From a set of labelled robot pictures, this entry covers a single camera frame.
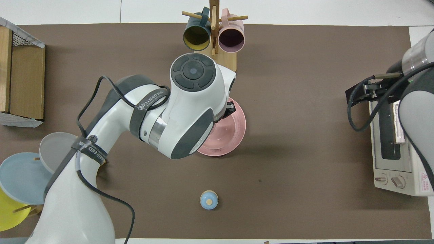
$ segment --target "black cable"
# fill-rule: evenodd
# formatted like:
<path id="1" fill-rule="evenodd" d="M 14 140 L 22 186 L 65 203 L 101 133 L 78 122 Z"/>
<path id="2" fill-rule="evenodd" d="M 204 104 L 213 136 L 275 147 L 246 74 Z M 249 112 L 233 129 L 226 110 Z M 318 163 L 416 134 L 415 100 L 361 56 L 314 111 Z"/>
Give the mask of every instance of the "black cable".
<path id="1" fill-rule="evenodd" d="M 375 106 L 375 108 L 372 110 L 372 113 L 369 116 L 369 119 L 364 123 L 364 125 L 360 128 L 357 128 L 352 120 L 352 116 L 351 116 L 351 105 L 352 105 L 352 101 L 354 99 L 355 93 L 357 92 L 357 90 L 359 90 L 363 85 L 365 85 L 365 83 L 367 83 L 368 80 L 373 79 L 374 76 L 368 77 L 365 80 L 361 81 L 359 84 L 357 84 L 357 86 L 354 88 L 354 90 L 351 92 L 351 95 L 348 99 L 348 107 L 347 107 L 347 115 L 348 115 L 348 121 L 350 122 L 351 127 L 357 131 L 357 132 L 361 132 L 366 130 L 369 125 L 371 124 L 372 120 L 374 119 L 374 117 L 377 115 L 378 111 L 380 110 L 380 107 L 387 102 L 387 99 L 389 98 L 389 96 L 396 90 L 398 89 L 404 82 L 408 81 L 409 78 L 413 77 L 414 75 L 420 73 L 421 71 L 424 71 L 426 69 L 429 69 L 431 67 L 434 67 L 434 62 L 425 64 L 413 71 L 411 71 L 410 73 L 408 73 L 407 75 L 403 76 L 402 78 L 400 78 L 395 84 L 393 84 L 384 94 L 383 96 L 380 98 L 380 100 L 378 101 L 377 105 Z"/>
<path id="2" fill-rule="evenodd" d="M 352 120 L 352 116 L 351 116 L 351 107 L 352 107 L 352 103 L 354 100 L 354 96 L 355 93 L 362 88 L 364 85 L 368 84 L 369 80 L 375 79 L 374 76 L 370 76 L 364 80 L 362 80 L 361 82 L 359 82 L 359 84 L 356 85 L 356 87 L 353 89 L 353 91 L 350 94 L 350 97 L 348 98 L 348 107 L 347 107 L 347 115 L 348 115 L 348 121 L 350 122 L 351 127 L 355 130 L 355 131 L 360 131 L 359 128 L 356 127 L 356 125 L 354 124 L 353 120 Z"/>
<path id="3" fill-rule="evenodd" d="M 81 170 L 77 170 L 77 175 L 79 176 L 80 180 L 83 182 L 83 184 L 84 184 L 87 188 L 91 189 L 92 191 L 94 191 L 95 193 L 97 193 L 97 194 L 99 194 L 99 195 L 101 195 L 101 196 L 103 196 L 103 197 L 106 197 L 106 198 L 108 198 L 108 199 L 110 199 L 110 200 L 113 200 L 113 201 L 116 201 L 116 202 L 122 203 L 123 205 L 127 206 L 127 207 L 131 210 L 131 214 L 132 214 L 132 218 L 131 218 L 131 226 L 130 226 L 130 230 L 128 231 L 128 235 L 127 235 L 127 237 L 125 238 L 125 242 L 124 242 L 124 244 L 127 244 L 128 239 L 130 238 L 131 232 L 132 232 L 132 230 L 133 230 L 133 226 L 134 226 L 135 212 L 134 212 L 133 207 L 132 207 L 130 204 L 128 204 L 127 202 L 125 202 L 125 201 L 123 201 L 123 200 L 121 200 L 121 199 L 119 199 L 119 198 L 115 198 L 115 197 L 113 197 L 113 196 L 111 196 L 111 195 L 109 195 L 109 194 L 107 194 L 107 193 L 105 193 L 105 192 L 103 192 L 103 191 L 100 191 L 100 190 L 98 190 L 97 188 L 95 188 L 93 185 L 91 185 L 91 184 L 90 184 L 90 183 L 89 183 L 89 182 L 84 178 L 83 174 L 81 173 Z"/>
<path id="4" fill-rule="evenodd" d="M 112 87 L 113 87 L 113 90 L 115 90 L 115 92 L 118 94 L 118 96 L 126 103 L 126 104 L 128 104 L 130 107 L 132 107 L 132 108 L 134 108 L 135 107 L 135 105 L 134 104 L 132 104 L 130 101 L 128 101 L 128 99 L 126 99 L 125 98 L 125 96 L 124 96 L 124 94 L 122 94 L 122 92 L 119 90 L 119 88 L 112 82 L 112 80 L 109 78 L 109 77 L 106 77 L 106 76 L 101 76 L 101 77 L 103 77 L 104 79 L 106 79 L 106 80 L 108 80 L 108 82 L 110 82 L 110 84 L 112 85 Z"/>
<path id="5" fill-rule="evenodd" d="M 163 105 L 163 104 L 164 104 L 164 103 L 169 99 L 169 96 L 170 96 L 170 88 L 169 88 L 168 86 L 160 86 L 160 87 L 166 89 L 166 90 L 167 90 L 167 94 L 166 94 L 166 96 L 164 97 L 163 101 L 159 102 L 159 103 L 156 104 L 156 105 L 152 105 L 152 106 L 150 106 L 149 109 L 148 109 L 148 111 L 158 108 L 159 106 Z"/>
<path id="6" fill-rule="evenodd" d="M 118 96 L 125 102 L 125 103 L 127 103 L 130 107 L 135 107 L 135 105 L 134 104 L 132 104 L 130 101 L 128 101 L 126 98 L 125 98 L 125 96 L 122 94 L 122 92 L 119 90 L 119 88 L 112 82 L 112 80 L 109 78 L 109 77 L 106 77 L 106 76 L 101 76 L 99 79 L 98 79 L 98 82 L 96 83 L 96 86 L 95 86 L 95 90 L 93 91 L 93 94 L 92 94 L 92 96 L 91 96 L 91 98 L 89 99 L 89 101 L 87 101 L 87 103 L 86 103 L 86 105 L 83 107 L 83 109 L 81 110 L 81 112 L 79 113 L 79 115 L 77 116 L 77 120 L 76 120 L 76 124 L 78 125 L 78 127 L 80 128 L 80 131 L 81 131 L 81 134 L 82 134 L 82 137 L 87 137 L 87 132 L 86 132 L 86 130 L 83 128 L 83 126 L 82 126 L 82 124 L 80 123 L 80 118 L 81 118 L 81 116 L 83 115 L 83 113 L 87 110 L 87 108 L 89 107 L 89 105 L 90 105 L 90 103 L 92 103 L 92 101 L 93 101 L 93 99 L 95 98 L 95 96 L 96 96 L 96 93 L 98 92 L 98 90 L 99 90 L 99 85 L 101 84 L 101 81 L 103 80 L 103 79 L 106 79 L 106 80 L 108 80 L 108 82 L 110 82 L 110 85 L 112 86 L 112 88 L 113 88 L 113 90 L 116 92 L 116 94 L 118 94 Z"/>
<path id="7" fill-rule="evenodd" d="M 126 104 L 128 104 L 130 107 L 133 107 L 133 108 L 135 107 L 134 104 L 132 104 L 130 101 L 128 101 L 128 100 L 125 98 L 125 96 L 122 94 L 122 92 L 119 90 L 119 88 L 118 88 L 118 87 L 117 87 L 117 86 L 112 82 L 112 80 L 111 80 L 109 77 L 101 76 L 101 77 L 98 79 L 98 82 L 96 83 L 95 90 L 93 91 L 93 94 L 92 94 L 91 98 L 89 99 L 89 101 L 86 103 L 86 105 L 83 107 L 83 109 L 80 111 L 79 115 L 77 116 L 76 123 L 77 123 L 78 127 L 80 128 L 80 131 L 81 131 L 82 137 L 84 137 L 84 138 L 87 137 L 87 132 L 86 132 L 86 130 L 83 128 L 82 124 L 80 123 L 80 118 L 81 118 L 81 116 L 84 114 L 84 112 L 87 110 L 87 108 L 89 107 L 89 105 L 92 103 L 93 99 L 95 98 L 96 93 L 97 93 L 98 90 L 99 90 L 99 86 L 101 85 L 101 81 L 102 81 L 103 79 L 106 79 L 106 80 L 108 80 L 108 81 L 110 82 L 111 86 L 113 87 L 113 90 L 118 94 L 118 96 L 119 96 L 119 97 L 120 97 L 120 98 L 121 98 L 121 99 L 122 99 Z M 159 102 L 159 103 L 156 104 L 156 105 L 151 106 L 148 110 L 156 109 L 157 107 L 163 105 L 163 104 L 164 104 L 164 103 L 169 99 L 169 96 L 170 96 L 170 88 L 169 88 L 168 86 L 160 86 L 160 87 L 161 87 L 161 88 L 165 88 L 165 89 L 167 90 L 167 92 L 168 92 L 167 95 L 164 97 L 164 99 L 163 99 L 161 102 Z M 128 231 L 128 235 L 127 235 L 127 237 L 126 237 L 126 239 L 125 239 L 125 242 L 124 242 L 124 244 L 126 244 L 126 243 L 128 242 L 128 240 L 129 240 L 129 238 L 130 238 L 130 235 L 131 235 L 131 232 L 132 232 L 132 229 L 133 229 L 133 226 L 134 226 L 135 212 L 134 212 L 133 207 L 132 207 L 130 204 L 128 204 L 127 202 L 125 202 L 125 201 L 123 201 L 123 200 L 121 200 L 121 199 L 119 199 L 119 198 L 115 198 L 115 197 L 113 197 L 113 196 L 111 196 L 111 195 L 109 195 L 109 194 L 107 194 L 107 193 L 105 193 L 105 192 L 103 192 L 103 191 L 101 191 L 101 190 L 95 188 L 93 185 L 91 185 L 91 184 L 90 184 L 90 183 L 89 183 L 89 182 L 84 178 L 83 174 L 81 173 L 81 170 L 77 170 L 77 175 L 78 175 L 78 177 L 80 178 L 80 180 L 83 182 L 83 184 L 84 184 L 87 188 L 89 188 L 90 190 L 92 190 L 93 192 L 95 192 L 95 193 L 97 193 L 97 194 L 99 194 L 99 195 L 101 195 L 101 196 L 103 196 L 103 197 L 105 197 L 105 198 L 108 198 L 108 199 L 111 199 L 111 200 L 113 200 L 113 201 L 116 201 L 116 202 L 122 203 L 123 205 L 127 206 L 127 207 L 131 210 L 131 214 L 132 214 L 131 226 L 130 226 L 130 229 L 129 229 L 129 231 Z"/>

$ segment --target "mug handle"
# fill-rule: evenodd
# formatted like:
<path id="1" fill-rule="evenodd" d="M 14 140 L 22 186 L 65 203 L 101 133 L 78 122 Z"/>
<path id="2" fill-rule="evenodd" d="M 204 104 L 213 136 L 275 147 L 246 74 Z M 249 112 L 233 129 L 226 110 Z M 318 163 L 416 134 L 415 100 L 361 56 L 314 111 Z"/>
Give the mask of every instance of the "mug handle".
<path id="1" fill-rule="evenodd" d="M 200 26 L 205 27 L 205 25 L 207 24 L 207 21 L 208 21 L 208 15 L 209 14 L 210 14 L 210 9 L 207 7 L 204 7 L 204 9 L 202 10 L 201 22 L 199 23 Z"/>
<path id="2" fill-rule="evenodd" d="M 222 9 L 221 11 L 221 23 L 223 24 L 223 27 L 229 27 L 229 21 L 227 20 L 227 17 L 229 16 L 229 10 L 227 8 Z"/>

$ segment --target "wooden peg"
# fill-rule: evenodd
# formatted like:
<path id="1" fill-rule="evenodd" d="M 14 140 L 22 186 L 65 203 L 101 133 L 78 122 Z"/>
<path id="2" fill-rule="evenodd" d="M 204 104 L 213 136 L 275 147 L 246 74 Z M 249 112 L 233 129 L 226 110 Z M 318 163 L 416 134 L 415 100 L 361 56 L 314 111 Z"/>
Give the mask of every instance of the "wooden peg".
<path id="1" fill-rule="evenodd" d="M 214 53 L 214 49 L 215 49 L 215 54 L 218 54 L 218 44 L 217 44 L 217 37 L 218 37 L 218 32 L 220 30 L 220 0 L 210 0 L 210 9 L 213 10 L 211 12 L 211 19 L 214 19 L 214 21 L 212 21 L 211 23 L 215 22 L 215 29 L 211 30 L 211 44 L 212 44 L 212 50 L 211 53 Z"/>
<path id="2" fill-rule="evenodd" d="M 195 14 L 195 13 L 186 12 L 186 11 L 182 11 L 182 15 L 188 16 L 188 17 L 193 17 L 193 18 L 196 18 L 196 19 L 202 19 L 201 15 L 198 15 L 198 14 Z M 230 17 L 227 20 L 228 21 L 235 21 L 235 20 L 247 20 L 247 19 L 249 19 L 249 16 L 248 15 L 243 15 L 243 16 L 238 16 L 238 17 Z"/>
<path id="3" fill-rule="evenodd" d="M 216 16 L 217 15 L 217 7 L 216 6 L 213 6 L 213 10 L 212 10 L 212 13 L 211 13 L 211 30 L 215 30 L 216 29 L 216 20 L 215 20 L 215 17 L 214 16 Z"/>
<path id="4" fill-rule="evenodd" d="M 27 205 L 27 206 L 24 206 L 24 207 L 22 207 L 22 208 L 15 209 L 15 210 L 13 210 L 12 212 L 15 214 L 16 212 L 22 211 L 22 210 L 24 210 L 24 209 L 28 209 L 28 208 L 32 208 L 32 207 L 36 207 L 36 206 L 37 206 L 37 205 Z"/>

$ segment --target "pink plate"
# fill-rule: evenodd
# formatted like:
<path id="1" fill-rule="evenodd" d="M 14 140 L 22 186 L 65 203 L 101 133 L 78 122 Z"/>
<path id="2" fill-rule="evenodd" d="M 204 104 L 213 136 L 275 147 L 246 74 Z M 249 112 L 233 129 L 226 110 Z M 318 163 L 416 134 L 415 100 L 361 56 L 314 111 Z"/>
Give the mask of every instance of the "pink plate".
<path id="1" fill-rule="evenodd" d="M 235 112 L 214 124 L 210 135 L 197 150 L 201 154 L 222 156 L 233 151 L 243 140 L 246 132 L 246 117 L 236 101 L 229 98 L 228 102 L 233 102 Z"/>

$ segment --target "yellow plate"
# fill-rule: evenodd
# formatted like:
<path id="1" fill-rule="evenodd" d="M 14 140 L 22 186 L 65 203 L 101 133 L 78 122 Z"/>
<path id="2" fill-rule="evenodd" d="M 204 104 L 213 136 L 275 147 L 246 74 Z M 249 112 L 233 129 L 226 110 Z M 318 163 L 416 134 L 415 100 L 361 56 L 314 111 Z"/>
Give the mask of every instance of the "yellow plate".
<path id="1" fill-rule="evenodd" d="M 29 215 L 31 208 L 26 208 L 16 213 L 12 212 L 24 206 L 27 206 L 27 204 L 11 199 L 3 192 L 2 188 L 0 188 L 0 231 L 9 230 L 17 226 Z"/>

